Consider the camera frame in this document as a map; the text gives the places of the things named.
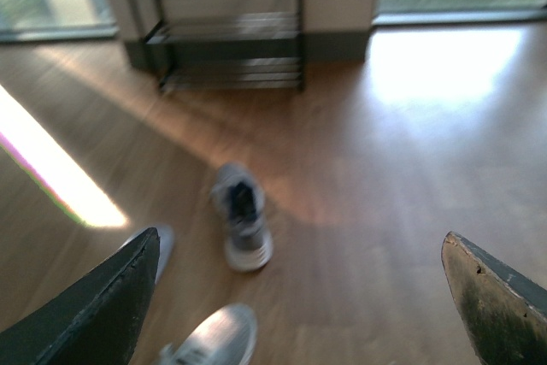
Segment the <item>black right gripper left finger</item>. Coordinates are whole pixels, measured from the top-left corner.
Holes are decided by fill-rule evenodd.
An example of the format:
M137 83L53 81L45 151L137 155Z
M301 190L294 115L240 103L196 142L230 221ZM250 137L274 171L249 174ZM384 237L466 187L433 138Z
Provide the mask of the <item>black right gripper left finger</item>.
M155 290L150 227L41 308L1 333L3 364L127 364Z

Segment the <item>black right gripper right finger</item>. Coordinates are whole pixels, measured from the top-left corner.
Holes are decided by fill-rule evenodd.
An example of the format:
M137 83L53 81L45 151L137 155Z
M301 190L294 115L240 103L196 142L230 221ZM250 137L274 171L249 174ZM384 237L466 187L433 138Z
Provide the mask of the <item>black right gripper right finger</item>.
M441 260L451 296L482 364L546 363L546 290L456 232Z

